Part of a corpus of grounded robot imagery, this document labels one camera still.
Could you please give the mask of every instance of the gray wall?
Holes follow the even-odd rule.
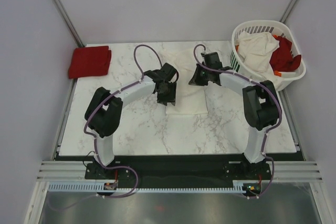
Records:
[[[301,144],[316,160],[336,206],[336,0],[300,0],[288,20],[307,65],[287,92]]]
[[[75,43],[51,0],[0,5],[0,222],[19,224],[50,157]]]
[[[229,40],[252,19],[279,20],[290,0],[62,0],[85,43]]]

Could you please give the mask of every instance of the red towel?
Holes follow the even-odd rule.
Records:
[[[293,72],[301,64],[301,55],[297,55],[293,58],[290,53],[292,48],[292,42],[286,38],[278,36],[275,38],[279,41],[279,48],[275,50],[272,54],[270,64],[273,68],[273,71],[279,72]]]
[[[76,48],[68,71],[69,79],[107,75],[111,56],[108,46]]]

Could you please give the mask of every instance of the laundry basket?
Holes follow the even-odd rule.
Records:
[[[246,65],[244,65],[241,56],[238,54],[235,48],[235,41],[243,31],[246,31],[249,34],[256,34],[268,31],[272,35],[286,37],[288,40],[292,41],[292,49],[291,49],[292,56],[301,54],[297,47],[295,39],[293,38],[293,34],[289,30],[289,28],[283,23],[273,20],[252,20],[244,22],[239,26],[237,26],[236,29],[233,31],[232,34],[233,51],[230,56],[230,64],[235,71],[248,78],[257,81],[265,80],[263,76],[259,75],[257,72],[254,72],[253,70],[249,69]],[[306,65],[304,61],[301,60],[301,64],[299,68],[295,70],[295,72],[281,72],[284,80],[281,82],[277,90],[280,91],[284,89],[286,86],[288,86],[291,82],[301,79],[305,75],[305,73],[306,73]]]

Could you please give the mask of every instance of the white towel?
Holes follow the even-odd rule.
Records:
[[[278,89],[283,78],[274,75],[269,61],[272,53],[279,48],[279,41],[269,32],[249,34],[243,31],[235,44],[239,44],[238,53],[244,64],[263,76],[265,80],[273,82],[275,89]]]
[[[162,52],[167,63],[174,66],[180,75],[176,87],[176,104],[168,104],[166,115],[207,114],[204,87],[189,85],[196,70],[193,49],[181,52]]]

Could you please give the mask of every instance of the white marble surface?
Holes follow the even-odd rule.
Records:
[[[217,51],[223,65],[229,65],[229,41],[205,41],[207,50]],[[71,105],[59,155],[87,155],[93,150],[93,140],[83,133],[84,113],[98,87],[117,88],[140,77],[133,60],[133,50],[139,43],[104,44],[112,50],[109,74],[104,77],[80,78]],[[146,43],[159,55],[165,51],[177,52],[193,48],[197,42]],[[154,53],[139,48],[137,57],[144,70],[157,69]],[[248,124],[244,118],[243,99],[226,88],[210,83],[205,88],[207,115],[166,116],[165,106],[156,103],[156,94],[144,97],[126,106],[120,126],[114,133],[116,155],[165,154],[229,154],[242,153],[248,139]],[[287,119],[270,133],[266,145],[268,153],[296,151]]]

